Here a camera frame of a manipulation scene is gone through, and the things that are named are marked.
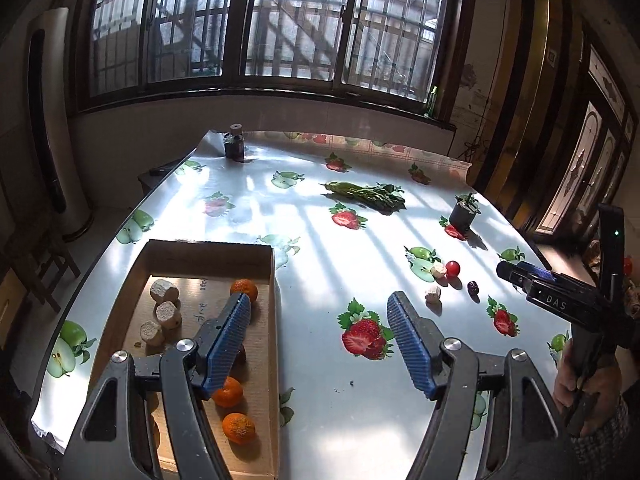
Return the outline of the person right hand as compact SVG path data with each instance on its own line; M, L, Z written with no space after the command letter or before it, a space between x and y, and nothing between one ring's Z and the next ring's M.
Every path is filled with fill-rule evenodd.
M552 398L556 408L564 412L574 402L578 391L574 372L573 341L569 339L564 346L561 359L556 368ZM622 373L615 356L605 356L596 372L584 383L582 392L597 397L597 403L585 417L579 437L590 436L600 429L617 410L622 391Z

